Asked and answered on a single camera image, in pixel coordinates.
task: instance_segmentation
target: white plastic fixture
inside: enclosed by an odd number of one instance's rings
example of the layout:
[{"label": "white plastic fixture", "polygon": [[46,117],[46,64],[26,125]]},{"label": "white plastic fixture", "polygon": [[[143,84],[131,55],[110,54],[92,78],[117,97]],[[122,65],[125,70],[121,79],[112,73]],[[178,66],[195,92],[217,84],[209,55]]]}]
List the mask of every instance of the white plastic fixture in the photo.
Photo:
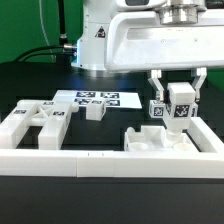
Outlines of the white plastic fixture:
[{"label": "white plastic fixture", "polygon": [[[20,101],[0,124],[0,175],[224,178],[224,144],[198,117],[190,118],[188,133],[202,152],[186,134],[164,148],[165,129],[159,126],[142,126],[141,132],[129,128],[123,152],[55,150],[61,145],[56,136],[65,134],[71,112],[77,109],[70,103]],[[15,149],[31,125],[44,126],[42,150]]]},{"label": "white plastic fixture", "polygon": [[15,149],[30,126],[43,126],[39,149],[60,149],[78,103],[21,100],[0,125],[0,148]]}]

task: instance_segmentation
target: cable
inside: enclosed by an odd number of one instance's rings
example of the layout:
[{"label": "cable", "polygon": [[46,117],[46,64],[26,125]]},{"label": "cable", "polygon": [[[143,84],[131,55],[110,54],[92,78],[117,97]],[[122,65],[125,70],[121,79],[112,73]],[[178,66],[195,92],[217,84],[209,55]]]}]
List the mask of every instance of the cable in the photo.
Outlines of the cable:
[{"label": "cable", "polygon": [[36,57],[36,56],[45,56],[45,55],[66,55],[66,56],[73,56],[72,52],[68,53],[63,53],[63,52],[57,52],[57,53],[38,53],[38,54],[31,54],[25,57],[22,61],[25,62],[27,59],[31,57]]},{"label": "cable", "polygon": [[42,29],[42,32],[43,32],[43,35],[44,35],[44,39],[46,41],[47,46],[50,46],[50,42],[48,40],[47,33],[46,33],[46,30],[45,30],[45,26],[44,26],[42,0],[39,0],[39,9],[40,9],[40,24],[41,24],[41,29]]},{"label": "cable", "polygon": [[37,52],[37,51],[50,50],[50,49],[63,49],[63,48],[64,48],[64,46],[62,46],[62,45],[53,45],[53,46],[45,46],[45,47],[34,48],[32,50],[29,50],[29,51],[26,51],[26,52],[22,53],[16,59],[14,59],[13,62],[18,62],[23,57],[25,57],[29,54],[32,54],[34,52]]}]

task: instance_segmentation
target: white block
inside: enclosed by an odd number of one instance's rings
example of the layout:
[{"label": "white block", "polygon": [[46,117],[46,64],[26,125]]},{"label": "white block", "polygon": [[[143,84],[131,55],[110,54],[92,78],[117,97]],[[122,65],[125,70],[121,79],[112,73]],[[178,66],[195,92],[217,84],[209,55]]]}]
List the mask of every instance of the white block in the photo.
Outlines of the white block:
[{"label": "white block", "polygon": [[72,105],[58,103],[39,136],[39,149],[59,150],[64,140],[71,119]]},{"label": "white block", "polygon": [[106,99],[94,98],[86,106],[86,119],[101,121],[106,113]]},{"label": "white block", "polygon": [[167,89],[172,104],[192,104],[195,101],[195,90],[188,82],[169,83]]},{"label": "white block", "polygon": [[156,100],[150,100],[149,114],[151,118],[163,118],[164,109],[164,103],[158,103]]},{"label": "white block", "polygon": [[27,118],[37,111],[35,104],[18,105],[0,125],[0,148],[15,149],[26,134]]}]

